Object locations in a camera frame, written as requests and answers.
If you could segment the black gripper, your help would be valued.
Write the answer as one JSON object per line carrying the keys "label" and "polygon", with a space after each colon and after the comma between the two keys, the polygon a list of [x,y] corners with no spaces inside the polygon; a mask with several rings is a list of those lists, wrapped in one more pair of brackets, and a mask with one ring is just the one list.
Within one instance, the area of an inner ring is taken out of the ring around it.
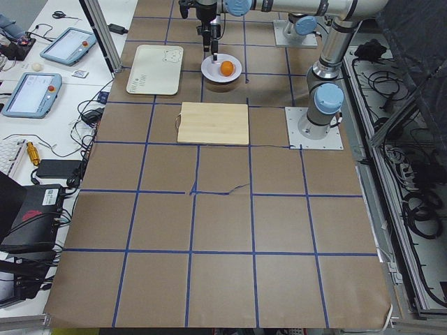
{"label": "black gripper", "polygon": [[219,54],[219,41],[222,35],[221,16],[217,15],[209,24],[204,22],[196,27],[197,34],[203,38],[203,51],[211,50],[212,61],[217,62]]}

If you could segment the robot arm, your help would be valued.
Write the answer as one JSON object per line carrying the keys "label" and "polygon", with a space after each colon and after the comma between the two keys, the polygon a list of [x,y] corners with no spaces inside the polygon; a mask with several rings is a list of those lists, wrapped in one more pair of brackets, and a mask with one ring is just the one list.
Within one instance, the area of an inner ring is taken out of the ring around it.
{"label": "robot arm", "polygon": [[340,110],[344,93],[335,84],[349,43],[360,21],[377,14],[386,1],[298,1],[297,9],[306,14],[333,15],[331,30],[321,55],[309,69],[309,107],[306,117],[299,121],[300,132],[311,140],[326,137],[330,122]]}
{"label": "robot arm", "polygon": [[357,6],[356,1],[179,1],[182,18],[186,19],[190,8],[196,9],[196,17],[200,20],[198,34],[203,39],[203,50],[209,52],[213,60],[219,53],[220,31],[213,27],[217,15],[229,13],[242,17],[250,10],[264,13],[289,12],[311,16],[335,15],[342,20],[350,18]]}

